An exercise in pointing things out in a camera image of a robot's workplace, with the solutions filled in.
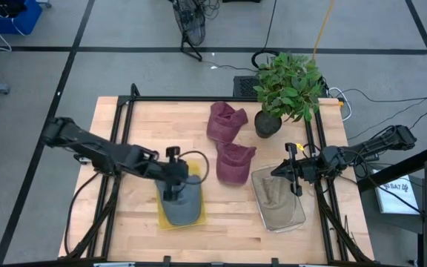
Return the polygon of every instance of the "yellow cable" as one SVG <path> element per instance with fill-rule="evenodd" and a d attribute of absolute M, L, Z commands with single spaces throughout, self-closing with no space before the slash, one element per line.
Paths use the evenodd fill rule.
<path fill-rule="evenodd" d="M 331 0 L 331 3 L 329 4 L 329 8 L 327 9 L 327 13 L 325 14 L 325 18 L 324 18 L 324 21 L 322 22 L 322 27 L 320 28 L 320 32 L 317 37 L 316 44 L 314 45 L 314 51 L 312 52 L 312 59 L 314 59 L 316 56 L 317 45 L 319 45 L 320 37 L 324 32 L 325 24 L 327 23 L 327 19 L 329 18 L 329 13 L 331 12 L 332 7 L 334 6 L 334 2 L 335 0 Z"/>

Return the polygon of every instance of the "gray floor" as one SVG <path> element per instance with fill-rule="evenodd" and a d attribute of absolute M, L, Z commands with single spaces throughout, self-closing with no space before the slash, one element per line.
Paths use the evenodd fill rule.
<path fill-rule="evenodd" d="M 88 2 L 52 0 L 53 8 L 44 10 L 32 35 L 7 40 L 15 47 L 71 47 Z M 427 1 L 413 2 L 427 32 Z M 201 46 L 262 47 L 272 7 L 272 0 L 222 4 L 217 19 L 207 21 Z M 268 46 L 312 48 L 327 7 L 327 0 L 278 0 Z M 167 0 L 95 0 L 81 46 L 176 47 L 179 42 Z M 426 49 L 402 0 L 337 1 L 320 47 Z M 0 52 L 0 82 L 12 88 L 9 95 L 0 95 L 0 241 L 67 56 L 63 52 Z M 251 67 L 250 53 L 203 56 L 223 65 Z M 375 99 L 427 96 L 427 55 L 319 54 L 317 62 L 330 87 L 358 88 Z M 56 114 L 71 116 L 88 128 L 97 97 L 126 94 L 132 82 L 142 95 L 231 96 L 233 78 L 238 75 L 251 73 L 211 69 L 208 63 L 181 53 L 79 52 Z M 356 92 L 346 96 L 354 111 L 345 122 L 349 137 L 411 104 L 374 104 Z M 426 111 L 427 100 L 350 143 L 361 142 L 386 125 L 411 126 Z M 413 151 L 388 152 L 382 162 L 398 162 L 427 148 L 427 116 L 413 133 L 418 138 Z M 78 170 L 68 152 L 44 150 L 5 263 L 56 258 Z M 368 228 L 378 260 L 405 266 L 406 260 L 416 258 L 416 234 L 372 219 Z"/>

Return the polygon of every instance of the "potted plant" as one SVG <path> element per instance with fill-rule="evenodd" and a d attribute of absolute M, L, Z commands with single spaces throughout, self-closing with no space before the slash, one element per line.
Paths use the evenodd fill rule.
<path fill-rule="evenodd" d="M 280 53 L 272 58 L 269 65 L 262 64 L 258 72 L 258 101 L 262 110 L 255 116 L 256 134 L 268 138 L 281 128 L 281 117 L 287 115 L 288 121 L 304 118 L 312 119 L 310 112 L 319 110 L 317 97 L 321 94 L 322 74 L 316 62 L 307 56 Z"/>

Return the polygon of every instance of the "green leaves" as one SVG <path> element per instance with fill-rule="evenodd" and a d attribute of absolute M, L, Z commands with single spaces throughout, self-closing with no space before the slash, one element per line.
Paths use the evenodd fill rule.
<path fill-rule="evenodd" d="M 311 115 L 311 112 L 309 111 L 309 107 L 308 106 L 305 106 L 304 107 L 304 119 L 306 120 L 306 121 L 311 121 L 311 119 L 312 119 L 312 115 Z"/>
<path fill-rule="evenodd" d="M 264 92 L 264 91 L 265 91 L 265 89 L 263 89 L 263 87 L 261 87 L 261 86 L 253 86 L 253 89 L 254 89 L 257 93 L 259 93 L 259 92 Z"/>
<path fill-rule="evenodd" d="M 294 106 L 293 101 L 291 99 L 289 99 L 289 98 L 283 97 L 283 98 L 281 98 L 281 101 L 282 101 L 283 104 L 287 104 L 287 105 L 290 105 L 292 107 Z"/>
<path fill-rule="evenodd" d="M 288 54 L 281 52 L 278 57 L 281 59 L 283 64 L 286 65 L 288 63 Z"/>
<path fill-rule="evenodd" d="M 322 92 L 319 82 L 322 74 L 314 60 L 307 56 L 280 53 L 268 65 L 261 64 L 258 78 L 260 86 L 254 90 L 262 110 L 275 117 L 286 114 L 294 121 L 311 120 L 310 110 L 317 112 L 317 97 Z"/>

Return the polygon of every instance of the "purple fabric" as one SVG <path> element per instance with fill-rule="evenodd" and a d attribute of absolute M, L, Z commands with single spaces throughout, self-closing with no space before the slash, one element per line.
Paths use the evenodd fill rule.
<path fill-rule="evenodd" d="M 208 119 L 207 137 L 217 142 L 231 143 L 246 123 L 248 118 L 243 108 L 235 111 L 225 102 L 215 102 Z"/>
<path fill-rule="evenodd" d="M 221 182 L 243 185 L 250 174 L 251 159 L 255 147 L 244 147 L 235 144 L 218 144 L 219 155 L 216 159 L 216 176 Z"/>

